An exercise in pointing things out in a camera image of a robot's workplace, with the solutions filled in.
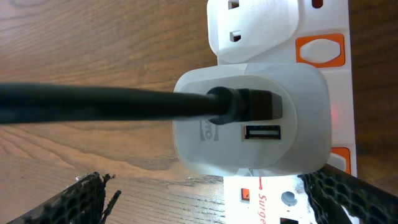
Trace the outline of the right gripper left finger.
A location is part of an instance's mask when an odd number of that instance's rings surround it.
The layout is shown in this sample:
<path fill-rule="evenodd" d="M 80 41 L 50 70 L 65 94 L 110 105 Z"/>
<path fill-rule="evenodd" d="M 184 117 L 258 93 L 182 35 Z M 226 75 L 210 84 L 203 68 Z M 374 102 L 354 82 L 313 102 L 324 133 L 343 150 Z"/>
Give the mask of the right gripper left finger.
<path fill-rule="evenodd" d="M 86 174 L 7 224 L 104 224 L 121 195 L 117 190 L 106 201 L 106 184 L 111 179 L 109 174 Z"/>

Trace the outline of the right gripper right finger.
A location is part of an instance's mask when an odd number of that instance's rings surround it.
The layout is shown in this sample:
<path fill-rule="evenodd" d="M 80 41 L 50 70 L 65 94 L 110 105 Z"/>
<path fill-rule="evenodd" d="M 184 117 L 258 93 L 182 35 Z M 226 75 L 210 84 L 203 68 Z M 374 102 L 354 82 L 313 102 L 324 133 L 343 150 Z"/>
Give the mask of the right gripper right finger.
<path fill-rule="evenodd" d="M 298 176 L 317 223 L 397 224 L 397 197 L 329 164 Z"/>

